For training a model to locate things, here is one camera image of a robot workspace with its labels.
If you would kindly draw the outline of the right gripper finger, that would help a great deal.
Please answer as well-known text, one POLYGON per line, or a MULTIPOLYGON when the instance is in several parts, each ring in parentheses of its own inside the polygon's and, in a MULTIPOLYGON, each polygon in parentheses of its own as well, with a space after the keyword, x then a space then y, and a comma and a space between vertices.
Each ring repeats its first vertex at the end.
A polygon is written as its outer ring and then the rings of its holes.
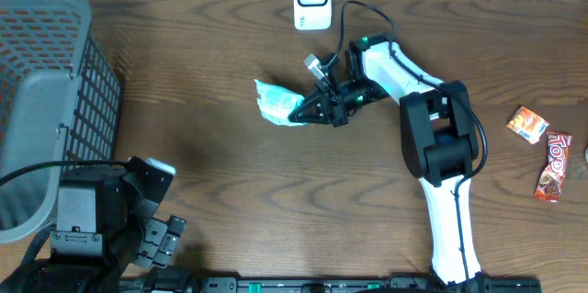
POLYGON ((288 119, 294 123, 330 124, 332 106, 329 102, 321 99, 312 99, 303 102, 294 109, 288 119))
POLYGON ((331 97, 331 87, 327 83, 316 83, 313 90, 304 98, 305 104, 327 104, 331 97))

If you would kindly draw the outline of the green wet wipes packet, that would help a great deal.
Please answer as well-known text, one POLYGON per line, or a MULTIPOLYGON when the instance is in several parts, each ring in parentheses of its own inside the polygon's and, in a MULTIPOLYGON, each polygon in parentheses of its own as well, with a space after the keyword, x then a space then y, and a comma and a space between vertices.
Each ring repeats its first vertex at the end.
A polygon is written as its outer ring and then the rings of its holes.
POLYGON ((304 96, 285 87, 254 80, 257 93, 257 105, 261 116, 278 126, 303 126, 303 123, 291 121, 288 116, 298 108, 304 96))

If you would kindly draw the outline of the small orange box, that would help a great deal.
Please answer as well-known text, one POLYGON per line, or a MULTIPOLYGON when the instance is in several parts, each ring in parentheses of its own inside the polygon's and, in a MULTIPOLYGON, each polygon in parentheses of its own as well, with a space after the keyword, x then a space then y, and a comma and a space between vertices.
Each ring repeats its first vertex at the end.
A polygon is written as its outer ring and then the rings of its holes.
POLYGON ((534 111, 521 106, 518 108, 506 127, 523 137, 531 144, 539 142, 549 123, 534 111))

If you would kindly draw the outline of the red chocolate bar wrapper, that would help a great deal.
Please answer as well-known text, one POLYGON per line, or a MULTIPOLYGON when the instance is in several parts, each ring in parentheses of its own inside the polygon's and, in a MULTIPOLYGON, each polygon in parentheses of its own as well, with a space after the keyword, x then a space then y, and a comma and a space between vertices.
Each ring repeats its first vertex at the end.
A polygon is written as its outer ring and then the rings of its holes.
POLYGON ((572 136, 569 133, 549 131, 548 164, 539 176, 533 199, 558 202, 568 169, 572 136))

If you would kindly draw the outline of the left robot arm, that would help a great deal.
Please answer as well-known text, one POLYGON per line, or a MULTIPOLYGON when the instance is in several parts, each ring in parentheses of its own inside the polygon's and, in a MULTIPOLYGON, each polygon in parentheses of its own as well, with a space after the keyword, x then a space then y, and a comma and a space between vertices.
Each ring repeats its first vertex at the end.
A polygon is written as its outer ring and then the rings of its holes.
POLYGON ((130 264, 165 268, 186 227, 154 214, 176 169, 153 158, 53 161, 2 177, 8 183, 39 170, 67 167, 57 188, 57 218, 31 241, 4 292, 120 292, 130 264))

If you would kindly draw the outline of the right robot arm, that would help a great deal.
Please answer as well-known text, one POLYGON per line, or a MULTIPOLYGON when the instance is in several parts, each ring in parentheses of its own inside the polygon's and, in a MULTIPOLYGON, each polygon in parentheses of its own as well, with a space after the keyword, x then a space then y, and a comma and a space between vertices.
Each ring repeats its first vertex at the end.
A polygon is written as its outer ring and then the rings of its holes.
POLYGON ((293 123, 347 124, 353 111, 381 99, 399 106, 401 153, 423 188, 433 236, 432 268, 446 287, 466 287, 481 271, 474 250, 469 188, 487 142, 460 81, 446 83, 411 61, 385 33, 350 43, 347 79, 333 74, 336 58, 309 55, 318 81, 288 116, 293 123))

